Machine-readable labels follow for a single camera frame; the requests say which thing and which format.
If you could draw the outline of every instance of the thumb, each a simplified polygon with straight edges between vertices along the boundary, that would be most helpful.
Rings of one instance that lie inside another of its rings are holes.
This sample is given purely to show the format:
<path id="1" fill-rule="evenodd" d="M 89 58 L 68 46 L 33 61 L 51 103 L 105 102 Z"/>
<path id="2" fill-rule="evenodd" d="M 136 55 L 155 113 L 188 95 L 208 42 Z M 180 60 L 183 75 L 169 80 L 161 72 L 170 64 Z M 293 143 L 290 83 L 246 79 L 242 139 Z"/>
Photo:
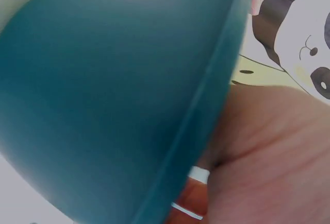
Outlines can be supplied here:
<path id="1" fill-rule="evenodd" d="M 209 224 L 328 223 L 329 106 L 290 88 L 233 86 L 199 166 Z"/>

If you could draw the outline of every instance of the panda illustration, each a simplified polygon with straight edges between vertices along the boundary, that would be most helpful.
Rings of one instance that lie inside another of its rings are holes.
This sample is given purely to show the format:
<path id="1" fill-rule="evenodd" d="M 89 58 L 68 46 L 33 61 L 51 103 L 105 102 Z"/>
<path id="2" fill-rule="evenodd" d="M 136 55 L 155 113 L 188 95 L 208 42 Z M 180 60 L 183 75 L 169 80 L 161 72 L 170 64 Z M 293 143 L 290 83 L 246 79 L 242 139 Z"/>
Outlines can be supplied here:
<path id="1" fill-rule="evenodd" d="M 330 0 L 265 0 L 249 16 L 241 54 L 284 71 L 330 104 Z"/>

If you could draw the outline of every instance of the teal bowl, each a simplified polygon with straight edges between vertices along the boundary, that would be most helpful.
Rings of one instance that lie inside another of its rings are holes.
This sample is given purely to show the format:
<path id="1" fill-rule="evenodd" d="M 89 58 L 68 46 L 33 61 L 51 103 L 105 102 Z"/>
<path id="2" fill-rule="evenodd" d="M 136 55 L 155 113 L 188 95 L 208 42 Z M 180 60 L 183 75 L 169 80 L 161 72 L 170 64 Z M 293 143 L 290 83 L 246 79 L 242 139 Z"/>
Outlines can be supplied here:
<path id="1" fill-rule="evenodd" d="M 31 0 L 0 35 L 0 152 L 79 224 L 159 224 L 217 123 L 250 0 Z"/>

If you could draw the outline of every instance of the panda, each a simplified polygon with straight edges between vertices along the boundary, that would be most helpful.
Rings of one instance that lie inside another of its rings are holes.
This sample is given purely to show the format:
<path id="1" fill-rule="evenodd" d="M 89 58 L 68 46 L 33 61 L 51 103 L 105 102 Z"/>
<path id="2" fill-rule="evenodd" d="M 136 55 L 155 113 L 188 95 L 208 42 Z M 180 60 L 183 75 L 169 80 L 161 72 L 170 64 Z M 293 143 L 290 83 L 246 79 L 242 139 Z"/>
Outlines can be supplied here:
<path id="1" fill-rule="evenodd" d="M 249 16 L 242 56 L 286 72 L 330 104 L 330 0 L 265 0 Z"/>

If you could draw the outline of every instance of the white surface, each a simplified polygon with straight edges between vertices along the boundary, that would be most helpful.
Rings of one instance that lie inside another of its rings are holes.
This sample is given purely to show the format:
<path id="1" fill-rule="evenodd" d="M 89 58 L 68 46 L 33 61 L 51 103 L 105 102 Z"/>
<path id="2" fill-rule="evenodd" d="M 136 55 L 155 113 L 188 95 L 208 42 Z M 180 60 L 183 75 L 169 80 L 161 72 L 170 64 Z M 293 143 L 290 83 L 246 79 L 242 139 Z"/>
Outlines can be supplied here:
<path id="1" fill-rule="evenodd" d="M 0 224 L 72 224 L 0 156 Z"/>

